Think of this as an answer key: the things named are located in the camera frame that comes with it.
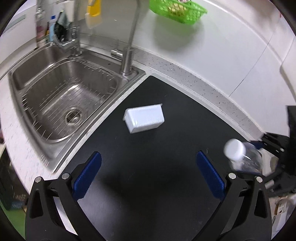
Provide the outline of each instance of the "sink basin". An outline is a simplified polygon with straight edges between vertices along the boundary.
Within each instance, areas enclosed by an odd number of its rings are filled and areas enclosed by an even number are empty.
[[[72,57],[47,44],[9,72],[21,123],[40,156],[55,172],[103,113],[145,72],[120,74],[121,62],[83,49]]]

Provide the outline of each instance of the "green plastic basket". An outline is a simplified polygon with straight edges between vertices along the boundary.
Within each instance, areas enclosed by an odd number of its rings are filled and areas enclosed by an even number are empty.
[[[190,25],[207,13],[205,8],[192,1],[150,0],[149,7],[156,14]]]

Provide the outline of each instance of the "chrome faucet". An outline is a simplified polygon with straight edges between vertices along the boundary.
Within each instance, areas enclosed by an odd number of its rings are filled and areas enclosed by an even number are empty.
[[[123,51],[116,49],[113,49],[111,51],[111,55],[117,59],[122,60],[121,63],[121,74],[123,76],[129,76],[132,73],[132,62],[133,62],[133,56],[134,56],[134,48],[132,48],[133,38],[135,36],[135,30],[138,23],[138,19],[140,16],[140,0],[137,0],[137,9],[135,12],[135,16],[133,18],[133,23],[131,26],[131,32],[128,39],[128,45],[124,47]]]
[[[74,2],[74,17],[73,22],[69,25],[69,37],[71,40],[60,42],[56,34],[54,34],[53,39],[54,43],[60,47],[63,51],[71,51],[72,56],[79,56],[82,54],[80,48],[80,30],[78,25],[78,12],[79,12],[79,3],[80,0],[73,0]]]

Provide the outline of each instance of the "sink drain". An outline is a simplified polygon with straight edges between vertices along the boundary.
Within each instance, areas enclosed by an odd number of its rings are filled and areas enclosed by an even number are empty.
[[[82,114],[79,110],[73,109],[66,113],[65,121],[69,125],[75,125],[80,123]]]

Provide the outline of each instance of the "black mat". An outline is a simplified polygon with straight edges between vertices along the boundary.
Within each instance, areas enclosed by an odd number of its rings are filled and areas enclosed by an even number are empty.
[[[165,122],[130,134],[122,120],[127,108],[162,103]],[[223,146],[244,140],[215,114],[170,85],[149,77],[97,128],[65,171],[93,151],[102,167],[82,209],[108,241],[190,241],[208,221],[215,199],[195,155],[207,150],[229,170]]]

